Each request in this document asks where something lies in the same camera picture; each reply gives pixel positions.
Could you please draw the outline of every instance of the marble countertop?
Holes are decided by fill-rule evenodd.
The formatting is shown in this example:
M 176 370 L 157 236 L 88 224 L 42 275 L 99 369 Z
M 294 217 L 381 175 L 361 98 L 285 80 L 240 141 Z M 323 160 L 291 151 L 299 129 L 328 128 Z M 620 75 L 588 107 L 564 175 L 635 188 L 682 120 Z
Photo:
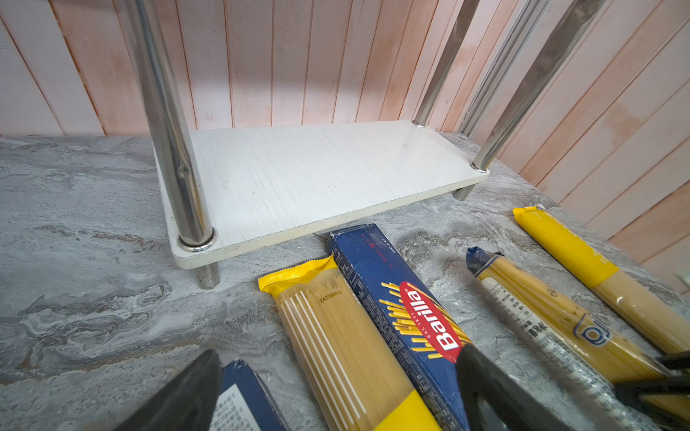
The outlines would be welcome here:
M 615 429 L 511 332 L 474 284 L 466 249 L 503 251 L 655 353 L 514 222 L 514 207 L 541 204 L 687 319 L 690 308 L 502 163 L 491 170 L 465 202 L 444 194 L 352 224 L 376 223 L 476 346 L 564 422 Z M 0 429 L 112 429 L 206 348 L 247 361 L 293 430 L 326 429 L 257 287 L 263 274 L 325 256 L 319 237 L 222 261 L 221 283 L 200 290 L 173 261 L 142 137 L 0 138 L 0 202 Z

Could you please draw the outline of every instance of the barilla box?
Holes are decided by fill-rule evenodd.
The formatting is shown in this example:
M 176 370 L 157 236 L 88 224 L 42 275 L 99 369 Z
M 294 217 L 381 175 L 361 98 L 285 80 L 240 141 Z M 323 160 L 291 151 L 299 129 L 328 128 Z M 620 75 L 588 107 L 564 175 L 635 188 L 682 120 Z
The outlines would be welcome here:
M 290 430 L 268 388 L 245 361 L 228 364 L 222 378 L 210 431 Z
M 332 232 L 326 248 L 441 427 L 468 431 L 455 361 L 469 338 L 375 224 Z

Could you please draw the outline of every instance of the white shelf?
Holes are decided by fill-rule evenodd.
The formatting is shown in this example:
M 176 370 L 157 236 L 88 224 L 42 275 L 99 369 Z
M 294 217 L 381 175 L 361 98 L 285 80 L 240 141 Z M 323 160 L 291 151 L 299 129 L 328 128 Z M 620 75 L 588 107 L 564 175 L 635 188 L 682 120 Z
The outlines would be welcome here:
M 188 252 L 160 178 L 172 254 L 193 269 L 479 183 L 488 173 L 410 121 L 192 131 L 217 240 Z

